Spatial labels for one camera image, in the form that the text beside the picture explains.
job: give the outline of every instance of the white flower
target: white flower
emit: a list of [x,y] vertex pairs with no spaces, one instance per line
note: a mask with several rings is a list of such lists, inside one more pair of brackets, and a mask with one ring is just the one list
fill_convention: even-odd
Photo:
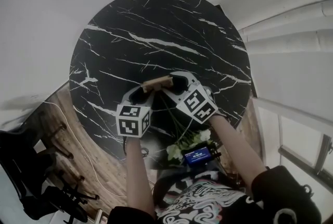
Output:
[[173,155],[173,158],[175,158],[175,159],[179,159],[179,161],[182,161],[182,159],[183,159],[183,155],[182,155],[182,152],[181,152],[181,150],[178,148],[178,149],[176,149],[176,151],[175,151],[175,153],[174,153],[174,155]]
[[210,130],[202,130],[199,132],[200,134],[200,140],[202,142],[208,141],[210,139]]
[[183,159],[183,155],[182,155],[182,152],[181,150],[179,149],[179,147],[175,144],[172,144],[172,145],[169,145],[167,148],[166,148],[166,152],[170,155],[171,154],[171,157],[172,158],[175,158],[175,159],[179,159],[180,161],[182,161]]

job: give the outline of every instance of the white cube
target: white cube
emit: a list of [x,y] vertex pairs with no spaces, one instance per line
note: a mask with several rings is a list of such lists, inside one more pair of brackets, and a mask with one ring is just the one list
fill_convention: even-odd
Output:
[[150,107],[118,105],[117,132],[120,136],[141,138],[150,126]]
[[218,109],[201,84],[188,92],[185,98],[177,104],[177,108],[200,124],[203,124]]

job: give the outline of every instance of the cable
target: cable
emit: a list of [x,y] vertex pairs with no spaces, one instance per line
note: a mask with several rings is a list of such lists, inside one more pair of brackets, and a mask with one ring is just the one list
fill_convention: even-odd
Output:
[[[126,152],[126,140],[127,140],[127,137],[124,136],[123,137],[123,151],[124,151],[124,154],[127,155],[127,152]],[[142,153],[142,157],[145,158],[149,155],[149,150],[148,148],[141,148],[141,153]]]
[[75,139],[78,141],[79,145],[81,146],[81,148],[83,149],[83,151],[86,153],[86,155],[87,155],[87,157],[88,157],[88,159],[89,159],[89,161],[90,161],[90,164],[91,164],[92,167],[93,167],[93,170],[94,170],[94,173],[95,173],[95,176],[96,176],[96,179],[97,179],[98,183],[99,183],[99,184],[100,184],[100,185],[101,185],[101,186],[102,186],[107,192],[109,192],[109,193],[112,194],[112,195],[115,195],[115,196],[117,196],[117,197],[127,197],[126,195],[119,195],[119,194],[112,193],[112,192],[110,192],[108,189],[106,189],[106,188],[103,186],[103,184],[101,184],[101,182],[100,182],[99,179],[98,179],[98,176],[97,176],[96,170],[95,170],[95,168],[94,168],[93,162],[92,162],[92,160],[91,160],[90,157],[89,157],[89,154],[88,154],[87,151],[83,148],[83,146],[82,146],[82,144],[80,143],[80,141],[78,140],[78,138],[75,136],[75,134],[74,134],[74,132],[73,132],[71,126],[69,126],[68,120],[67,120],[65,114],[63,113],[62,109],[60,108],[60,106],[58,106],[58,105],[55,104],[55,103],[46,102],[46,101],[44,101],[43,103],[45,103],[45,104],[51,104],[51,105],[55,105],[56,107],[58,107],[58,108],[60,109],[60,111],[61,111],[63,117],[65,118],[65,120],[66,120],[66,122],[67,122],[67,127],[70,129],[70,131],[71,131],[72,134],[74,135]]
[[193,121],[193,119],[191,119],[191,121],[189,122],[187,128],[184,130],[183,134],[179,137],[179,139],[176,141],[176,143],[179,142],[182,139],[182,137],[185,135],[186,131],[189,129],[189,126],[191,126],[192,121]]
[[153,194],[153,190],[155,188],[155,183],[151,182],[150,180],[148,180],[149,183],[152,185],[152,188],[151,188],[151,193]]

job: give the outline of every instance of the black and white shirt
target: black and white shirt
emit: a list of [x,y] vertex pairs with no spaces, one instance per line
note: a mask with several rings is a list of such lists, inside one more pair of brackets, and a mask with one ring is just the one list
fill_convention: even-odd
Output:
[[154,188],[156,220],[138,209],[116,207],[108,223],[320,223],[321,216],[285,167],[255,178],[254,200],[237,190],[226,175],[206,171],[158,181]]

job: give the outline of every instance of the small screen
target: small screen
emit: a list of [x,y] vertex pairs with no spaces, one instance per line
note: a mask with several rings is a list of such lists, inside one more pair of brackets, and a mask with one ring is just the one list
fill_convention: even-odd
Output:
[[193,152],[185,154],[185,158],[189,164],[193,164],[198,161],[202,161],[203,159],[211,157],[211,154],[207,147],[203,147]]

